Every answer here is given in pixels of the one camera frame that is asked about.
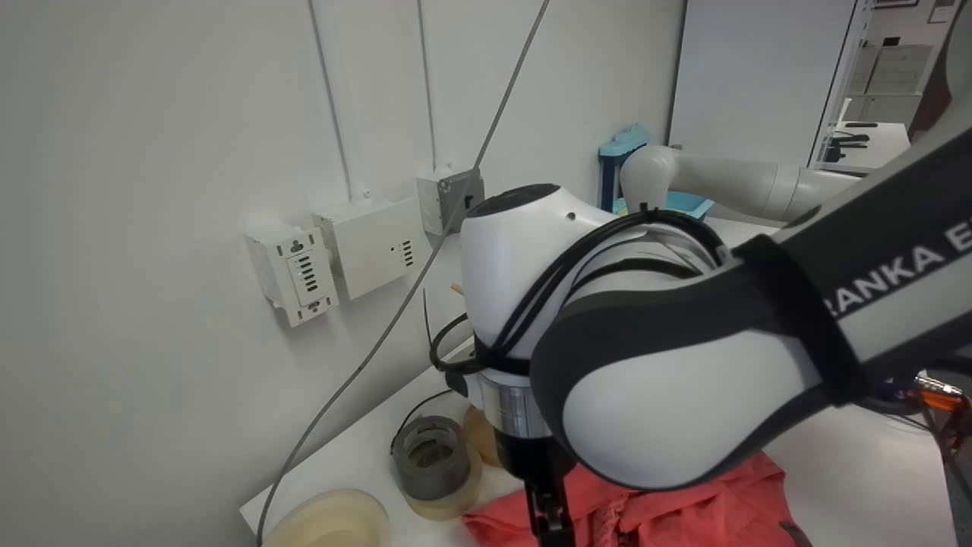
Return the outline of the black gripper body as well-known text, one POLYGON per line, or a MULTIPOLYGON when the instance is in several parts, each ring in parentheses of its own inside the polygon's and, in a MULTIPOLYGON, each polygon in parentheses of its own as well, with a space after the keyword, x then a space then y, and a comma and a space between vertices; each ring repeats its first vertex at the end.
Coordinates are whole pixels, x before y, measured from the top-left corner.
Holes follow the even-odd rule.
POLYGON ((569 515, 566 474, 575 460, 555 437, 498 437, 502 464, 523 479, 528 525, 538 547, 575 547, 575 524, 569 515))

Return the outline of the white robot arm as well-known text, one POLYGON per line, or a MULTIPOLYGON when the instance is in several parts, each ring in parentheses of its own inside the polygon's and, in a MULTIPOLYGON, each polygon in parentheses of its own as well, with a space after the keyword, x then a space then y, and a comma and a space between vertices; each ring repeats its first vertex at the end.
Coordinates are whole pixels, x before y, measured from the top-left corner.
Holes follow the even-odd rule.
POLYGON ((827 408, 966 370, 972 132, 739 247, 642 187, 610 217, 555 182, 462 222, 475 353, 440 362, 526 482, 541 547, 575 547, 566 474, 675 492, 710 482, 827 408))

